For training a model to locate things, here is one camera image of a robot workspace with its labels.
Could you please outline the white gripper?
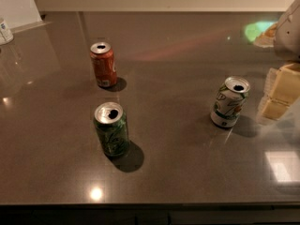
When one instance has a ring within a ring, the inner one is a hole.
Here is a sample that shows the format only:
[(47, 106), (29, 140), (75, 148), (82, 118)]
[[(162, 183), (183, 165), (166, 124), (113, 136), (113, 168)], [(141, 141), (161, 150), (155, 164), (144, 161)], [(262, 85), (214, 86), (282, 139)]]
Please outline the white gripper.
[[(277, 22), (274, 40), (277, 56), (300, 62), (300, 0), (294, 0)], [(278, 120), (300, 98), (300, 64), (270, 68), (261, 100), (261, 117)]]

